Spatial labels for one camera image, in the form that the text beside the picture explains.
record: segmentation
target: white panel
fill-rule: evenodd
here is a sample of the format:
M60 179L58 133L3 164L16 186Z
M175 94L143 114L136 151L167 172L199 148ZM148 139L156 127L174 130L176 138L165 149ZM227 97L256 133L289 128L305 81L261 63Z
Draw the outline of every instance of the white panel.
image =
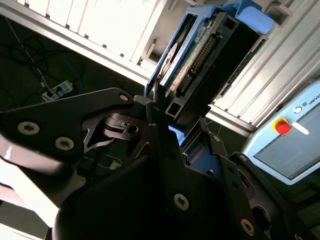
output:
M157 0L97 0L86 34L89 40L130 60Z
M150 39L151 34L153 33L153 31L156 27L156 24L159 20L159 17L161 16L163 10L164 10L164 7L166 6L166 3L167 3L167 0L159 0L158 4L155 6L153 14L152 14L145 30L144 30L143 35L142 35L134 53L133 53L133 56L131 58L131 61L133 63L137 64L138 61L140 60L140 57L142 56L143 51L147 45L147 42Z
M83 37L86 35L88 29L91 27L90 23L94 13L96 1L97 0L86 0L86 7L84 10L82 22L80 24L80 28L78 32Z
M17 0L18 3L22 4L22 5L25 5L26 3L26 0Z
M282 28L275 28L258 54L215 106L257 126L285 97L309 77L309 63L320 46L313 37L320 22L320 3L295 0Z
M29 0L29 8L42 16L45 16L47 13L47 8L49 0Z
M156 45L154 46L152 52L158 56L163 54L172 36L175 34L181 19L184 17L187 7L190 6L186 1L179 1L178 5L169 11L171 4L172 1L168 0L164 6L162 13L152 31L152 34L142 52L141 57L143 59L147 58L146 54L154 39L156 39Z
M87 0L73 0L67 24L70 30L78 32L85 11Z
M50 20L65 27L69 17L72 1L73 0L50 0L48 8Z
M115 55L79 34L41 16L13 0L0 0L0 15L7 17L85 57L139 83L145 85L151 72Z
M140 66L148 70L150 73L153 73L156 70L157 63L150 59L143 59Z
M303 47L299 49L297 53L293 56L288 57L288 62L285 66L280 69L279 73L276 73L270 84L261 92L261 94L254 100L254 104L247 108L241 119L247 123L254 120L258 112L267 107L270 99L270 93L272 96L276 97L289 83L292 82L293 78L299 74L305 65L313 58L320 50L320 28L317 26L317 31L312 35L312 37L303 44Z

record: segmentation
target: cable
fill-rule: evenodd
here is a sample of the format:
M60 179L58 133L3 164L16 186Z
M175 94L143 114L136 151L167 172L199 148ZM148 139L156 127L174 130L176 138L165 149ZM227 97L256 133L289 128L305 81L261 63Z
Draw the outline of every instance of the cable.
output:
M212 124L214 121L206 122L206 125Z
M8 23L9 27L11 28L11 30L12 30L15 38L18 40L18 42L20 43L21 47L23 48L23 50L24 50L25 53L27 54L27 56L28 56L28 57L30 58L30 60L35 64L35 61L33 60L33 58L32 58L32 57L30 56L30 54L28 53L28 51L26 50L25 46L21 43L21 41L20 41L18 35L16 34L14 28L11 26L11 23L9 22L8 18L5 17L5 20L6 20L6 22ZM46 82L46 80L45 80L45 77L43 76L43 74L42 74L42 72L40 71L40 69L39 69L38 67L35 67L35 68L38 70L39 74L41 75L43 84L46 86L46 88L48 89L48 91L51 91L51 89L50 89L50 87L48 86L48 84L47 84L47 82Z
M49 46L46 38L43 38L44 43ZM81 77L78 75L78 73L76 72L76 70L71 66L71 64L61 55L58 54L58 56L65 62L65 64L71 69L71 71L74 73L74 75L76 76L76 79L79 82L79 92L82 93L83 92L83 86L82 86L82 81L81 81Z
M11 106L11 107L13 107L13 106L17 106L17 103L16 103L16 101L15 101L15 98L14 98L14 96L11 94L11 92L9 92L7 89L5 89L5 88L3 88L3 87L0 87L0 89L2 89L3 91L5 91L6 92L6 94L8 94L9 95L9 97L11 98L11 101L12 101L12 103L13 103L13 105Z
M217 136L217 137L219 136L219 133L220 133L221 127L222 127L222 125L220 124L219 130L218 130L218 133L216 134L216 136Z
M83 158L84 158L84 159L89 159L90 161L94 161L94 159L92 159L92 158L90 158L90 157L87 157L87 156L83 156ZM108 167L108 166L103 166L103 165L101 165L100 163L98 163L97 165L98 165L99 167L101 167L101 168L112 170L110 167Z
M108 155L108 154L104 154L104 155L107 156L107 157L109 157L109 158L116 159L116 160L118 160L119 162L123 163L120 158L117 158L117 157L115 157L115 156L111 156L111 155Z
M24 56L24 53L15 48L15 45L12 45L12 46L8 46L8 45L4 45L4 44L1 44L0 43L0 47L4 47L4 48L7 48L8 49L8 52L9 52L9 56L7 55L0 55L1 58L5 58L5 59L10 59L10 60L13 60L15 62L17 62L18 64L20 65L23 65L23 66L27 66L27 67L32 67L32 68L36 68L36 67L40 67L40 65L42 65L43 63L45 63L45 66L46 66L46 71L47 71L47 63L46 63L46 60L52 58L52 57L55 57L57 56L58 54L67 54L67 53L70 53L70 51L38 51L37 49L34 49L31 45L28 45L26 43L22 43L22 45L26 48L30 48L34 51L37 51L36 53L32 54L31 55L31 58L34 58L34 56L37 56L37 55L40 55L42 57L42 59L40 60L37 60L37 61L34 61L34 62L29 62L29 61L26 61L26 60L21 60L21 59L18 59L16 57L14 57L14 51L21 54L21 56ZM47 54L47 53L52 53L46 57L43 57L42 55L44 54ZM43 71L41 71L42 73L41 74L38 74L37 76L41 76L41 75L46 75L46 73L43 73Z
M20 107L24 107L26 105L26 103L28 102L28 100L32 97L32 96L40 96L43 100L47 100L49 102L51 102L47 97L41 95L40 93L31 93L30 95L28 95L19 105Z

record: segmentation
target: black cable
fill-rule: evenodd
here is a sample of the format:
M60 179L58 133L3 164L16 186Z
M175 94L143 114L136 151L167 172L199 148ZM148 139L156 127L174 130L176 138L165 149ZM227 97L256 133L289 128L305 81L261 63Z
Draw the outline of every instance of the black cable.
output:
M7 21L8 25L9 25L12 33L13 33L13 35L15 36L16 40L18 41L18 43L21 45L21 47L22 47L22 49L24 50L25 54L29 57L29 58L27 58L27 60L35 63L35 61L34 61L34 60L32 59L32 57L30 56L29 52L27 51L27 49L26 49L26 48L24 47L24 45L22 44L20 38L19 38L18 35L16 34L16 31L15 31L14 28L12 27L10 21L9 21L6 17L5 17L5 20ZM47 81L45 80L45 77L44 77L44 76L42 77L41 84L44 84L44 87L46 87L46 88L50 91L50 87L49 87L49 85L47 84Z
M9 92L7 89L5 89L4 87L0 87L0 89L2 89L3 91L5 91L6 92L6 94L8 94L9 95L9 97L11 98L11 101L12 101L12 103L13 103L13 106L17 106L17 103L16 103L16 101L15 101L15 98L14 98L14 96L11 94L11 92Z
M43 42L44 42L44 44L48 47L48 48L50 48L52 51L55 51L54 49L52 49L51 47L50 47L50 44L47 42L47 40L46 40L46 38L42 38L42 40L43 40ZM79 88L80 88L80 90L81 90L81 92L83 91L83 84L82 84L82 77L83 77L83 75L84 75L84 71L85 71L85 64L84 64L84 60L83 59L81 59L81 73L80 74L78 74L76 71L75 71L75 69L69 64L69 62L62 56L62 54L61 53L63 53L61 50L58 52L58 56L66 63L66 65L72 70L72 73L73 74L75 74L76 75L76 78L74 78L74 79L69 79L69 81L70 82L78 82L78 84L79 84ZM52 75L50 75L49 73L48 73L48 71L46 71L46 75L49 77L49 78L52 78L52 79L54 79L54 80L58 80L56 77L54 77L54 76L52 76Z
M58 79L57 77L49 74L48 71L44 71L44 72L45 73L43 75L46 75L47 77L49 77L49 78L51 78L53 80L60 81L60 79ZM81 72L79 74L79 77L71 79L71 80L69 80L69 82L71 82L71 83L77 82L79 79L81 79L83 77L84 72L85 72L85 64L84 64L84 61L81 61Z
M56 57L60 54L70 54L73 53L70 50L44 50L42 42L36 37L36 41L40 45L40 49L32 46L31 44L28 43L28 41L32 40L32 37L27 38L26 40L22 41L20 43L15 43L13 45L6 45L6 44L1 44L0 47L6 48L7 53L6 54L0 54L0 58L5 58L9 60L13 60L17 64L21 66L26 66L29 67L32 74L36 77L36 79L40 82L42 82L39 77L42 76L48 76L49 78L52 78L53 80L61 82L61 79L58 79L57 77L52 76L51 74L48 73L49 67L48 67L48 60ZM21 50L21 45L29 52L29 56L25 53L25 51ZM84 72L84 63L82 62L82 71L79 77L76 79L71 80L72 82L75 82L79 80L80 77L82 77L83 72ZM38 74L36 70L32 68L39 68L41 70L42 74Z
M36 93L36 92L35 92L35 93L31 93L30 95L28 95L28 96L21 102L21 104L20 104L19 106L20 106L20 107L25 107L26 103L28 102L28 100L29 100L32 96L39 96L39 97L42 98L42 100L43 100L43 98L44 98L44 99L48 100L49 102L51 102L47 97L41 95L40 93Z

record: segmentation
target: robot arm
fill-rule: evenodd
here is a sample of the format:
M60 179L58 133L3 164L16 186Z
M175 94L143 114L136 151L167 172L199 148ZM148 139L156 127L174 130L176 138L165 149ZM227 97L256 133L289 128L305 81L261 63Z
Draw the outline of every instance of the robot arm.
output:
M163 93L111 88L3 112L1 182L54 240L315 239L245 155L227 158L203 118L180 147ZM130 143L123 165L71 187L83 152L116 139Z

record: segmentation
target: screw head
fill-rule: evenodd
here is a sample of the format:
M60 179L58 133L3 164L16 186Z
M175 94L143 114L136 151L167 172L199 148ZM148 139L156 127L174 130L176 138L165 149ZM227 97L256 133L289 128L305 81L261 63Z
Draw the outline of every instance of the screw head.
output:
M221 141L220 138L218 138L217 136L213 136L213 139L218 143L220 143L220 141Z
M189 208L189 201L188 201L188 199L187 199L184 195L182 195L182 194L180 194L180 193L177 193L177 194L174 195L173 199L174 199L175 205L176 205L179 209L181 209L182 211L188 210L188 208Z
M294 235L295 240L303 240L302 237L300 237L298 234Z
M70 138L61 136L58 137L55 141L55 146L57 149L68 151L74 148L75 143Z
M209 169L206 173L211 175L211 176L215 175L215 173L214 173L214 171L212 169Z
M123 100L123 101L128 101L129 98L123 94L120 94L119 97Z
M250 236L254 236L256 234L254 226L252 226L251 222L247 219L241 219L240 221L243 230Z
M248 161L247 158L246 158L245 156L243 156L243 155L240 155L239 158L240 158L243 162Z
M35 135L40 131L40 127L38 126L38 124L32 121L20 122L17 126L17 129L24 135Z

